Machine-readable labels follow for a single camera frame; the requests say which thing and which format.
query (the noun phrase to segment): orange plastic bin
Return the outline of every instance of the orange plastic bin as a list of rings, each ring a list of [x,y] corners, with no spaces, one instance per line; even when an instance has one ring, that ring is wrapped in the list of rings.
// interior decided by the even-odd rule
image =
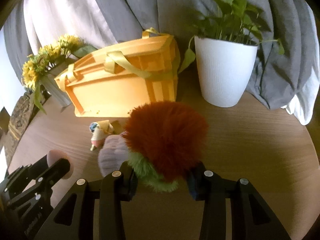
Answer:
[[[180,54],[172,35],[123,42],[94,51],[55,80],[78,117],[127,117],[149,102],[175,101]]]

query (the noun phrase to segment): green fluffy trim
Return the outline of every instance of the green fluffy trim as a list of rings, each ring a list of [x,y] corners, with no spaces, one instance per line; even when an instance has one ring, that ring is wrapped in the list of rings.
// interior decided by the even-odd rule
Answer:
[[[156,172],[153,164],[141,153],[129,152],[128,165],[131,166],[137,177],[147,186],[151,186],[155,192],[172,192],[178,188],[178,182],[163,181],[162,174]]]

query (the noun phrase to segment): red fur ball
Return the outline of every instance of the red fur ball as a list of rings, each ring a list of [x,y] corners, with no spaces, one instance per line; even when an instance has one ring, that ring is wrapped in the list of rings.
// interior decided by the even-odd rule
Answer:
[[[128,147],[147,158],[166,181],[173,181],[200,161],[208,124],[190,106],[164,101],[135,108],[125,131]]]

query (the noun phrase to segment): wooden table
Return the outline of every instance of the wooden table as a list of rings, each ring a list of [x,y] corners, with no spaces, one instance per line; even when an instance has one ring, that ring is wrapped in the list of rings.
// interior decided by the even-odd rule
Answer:
[[[205,166],[226,179],[249,179],[292,240],[301,240],[320,213],[319,162],[307,129],[285,110],[269,111],[248,93],[231,108],[210,105],[201,97],[194,68],[180,75],[177,100],[191,105],[209,123]],[[101,178],[98,152],[89,151],[88,129],[90,122],[101,119],[77,118],[73,106],[60,113],[54,98],[44,108],[47,115],[38,113],[33,119],[9,172],[34,163],[50,149],[67,152],[75,171],[53,187],[55,206],[77,179]],[[199,238],[203,203],[192,200],[183,181],[171,194],[155,194],[139,185],[134,199],[123,203],[122,210],[128,240]],[[227,218],[227,239],[231,239],[229,206]]]

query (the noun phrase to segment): silver bolt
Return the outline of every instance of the silver bolt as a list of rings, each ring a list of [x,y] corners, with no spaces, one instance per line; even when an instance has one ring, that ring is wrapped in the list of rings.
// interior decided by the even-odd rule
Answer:
[[[245,178],[240,179],[240,183],[243,185],[247,185],[249,183],[249,181]]]
[[[78,179],[78,180],[77,180],[77,184],[78,184],[79,186],[83,185],[84,183],[85,183],[85,179]]]
[[[212,171],[205,171],[204,175],[207,177],[212,177],[213,176],[213,172]]]
[[[119,177],[121,175],[121,171],[114,171],[112,173],[112,177]]]

